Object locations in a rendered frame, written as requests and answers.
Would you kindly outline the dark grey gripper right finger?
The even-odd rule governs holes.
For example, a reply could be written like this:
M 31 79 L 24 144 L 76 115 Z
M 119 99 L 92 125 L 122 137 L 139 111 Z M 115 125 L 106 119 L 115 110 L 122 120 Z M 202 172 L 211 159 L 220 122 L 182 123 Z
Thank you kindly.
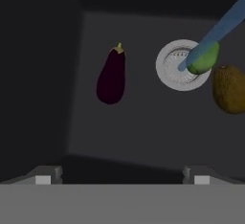
M 218 174 L 205 166 L 185 166 L 183 183 L 188 185 L 227 185 L 243 184 L 242 181 Z

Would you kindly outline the brown avocado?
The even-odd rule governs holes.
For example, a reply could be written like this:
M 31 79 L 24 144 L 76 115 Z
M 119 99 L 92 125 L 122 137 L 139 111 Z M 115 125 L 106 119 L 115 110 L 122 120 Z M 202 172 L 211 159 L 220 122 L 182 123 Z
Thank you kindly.
M 223 111 L 245 113 L 245 74 L 233 65 L 216 68 L 212 75 L 212 95 Z

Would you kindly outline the green avocado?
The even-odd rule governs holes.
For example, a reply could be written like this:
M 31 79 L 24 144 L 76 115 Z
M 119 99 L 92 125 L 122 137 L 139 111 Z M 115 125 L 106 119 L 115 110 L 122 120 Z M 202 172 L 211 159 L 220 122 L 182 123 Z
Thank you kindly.
M 220 45 L 214 42 L 213 45 L 192 64 L 188 66 L 188 70 L 195 75 L 201 75 L 208 72 L 218 59 Z

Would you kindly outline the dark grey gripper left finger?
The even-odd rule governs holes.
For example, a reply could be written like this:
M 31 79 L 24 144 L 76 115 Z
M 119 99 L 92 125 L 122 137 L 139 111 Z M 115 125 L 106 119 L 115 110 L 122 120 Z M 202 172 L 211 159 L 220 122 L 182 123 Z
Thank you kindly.
M 38 166 L 26 175 L 4 181 L 4 184 L 60 185 L 63 183 L 62 173 L 62 166 Z

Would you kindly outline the blue water stream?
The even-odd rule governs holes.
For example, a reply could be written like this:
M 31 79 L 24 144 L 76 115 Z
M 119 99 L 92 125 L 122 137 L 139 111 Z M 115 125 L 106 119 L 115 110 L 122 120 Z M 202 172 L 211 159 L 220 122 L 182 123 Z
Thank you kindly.
M 178 70 L 183 72 L 203 55 L 215 42 L 220 41 L 245 19 L 245 0 L 237 0 L 233 6 L 193 48 L 189 55 L 179 64 Z

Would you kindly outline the dark purple eggplant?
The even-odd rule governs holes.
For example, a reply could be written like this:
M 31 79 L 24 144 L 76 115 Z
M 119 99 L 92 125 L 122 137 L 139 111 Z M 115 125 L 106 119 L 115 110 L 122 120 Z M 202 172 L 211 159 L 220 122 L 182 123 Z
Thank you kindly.
M 125 87 L 125 51 L 119 43 L 109 52 L 97 82 L 98 99 L 115 104 L 123 97 Z

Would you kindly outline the silver sink drain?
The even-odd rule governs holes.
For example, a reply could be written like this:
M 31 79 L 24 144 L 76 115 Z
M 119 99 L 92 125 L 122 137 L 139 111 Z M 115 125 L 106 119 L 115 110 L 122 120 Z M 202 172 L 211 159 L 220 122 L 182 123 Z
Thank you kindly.
M 188 69 L 179 71 L 179 64 L 197 45 L 195 41 L 178 39 L 169 42 L 156 58 L 156 72 L 160 81 L 167 87 L 181 92 L 201 87 L 209 78 L 211 71 L 202 75 L 192 74 Z

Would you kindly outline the dark grey sink basin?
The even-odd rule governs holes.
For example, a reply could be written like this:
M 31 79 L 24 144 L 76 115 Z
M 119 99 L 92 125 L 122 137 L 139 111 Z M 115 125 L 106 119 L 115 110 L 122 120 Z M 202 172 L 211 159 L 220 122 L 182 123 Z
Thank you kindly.
M 173 184 L 196 164 L 245 178 L 245 114 L 155 71 L 166 44 L 200 40 L 235 1 L 0 0 L 0 181 L 43 165 L 69 184 Z M 124 92 L 106 104 L 97 82 L 119 43 Z

